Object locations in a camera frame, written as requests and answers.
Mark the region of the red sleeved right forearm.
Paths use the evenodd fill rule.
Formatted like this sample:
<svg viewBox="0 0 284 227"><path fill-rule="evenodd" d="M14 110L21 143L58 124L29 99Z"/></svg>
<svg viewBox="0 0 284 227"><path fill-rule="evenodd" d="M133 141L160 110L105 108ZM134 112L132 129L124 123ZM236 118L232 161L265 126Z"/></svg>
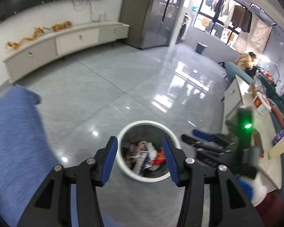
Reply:
<svg viewBox="0 0 284 227"><path fill-rule="evenodd" d="M283 226L284 204L278 193L268 193L255 209L262 219L264 227Z"/></svg>

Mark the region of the right hand blue white glove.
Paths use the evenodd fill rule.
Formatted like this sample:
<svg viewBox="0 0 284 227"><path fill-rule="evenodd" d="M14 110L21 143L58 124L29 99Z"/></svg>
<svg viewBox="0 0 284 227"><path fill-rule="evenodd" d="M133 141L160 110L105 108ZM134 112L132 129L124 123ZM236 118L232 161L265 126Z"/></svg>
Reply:
<svg viewBox="0 0 284 227"><path fill-rule="evenodd" d="M243 188L254 207L258 206L264 201L268 194L268 189L263 184L260 175L257 175L255 179L241 176L238 180L240 186Z"/></svg>

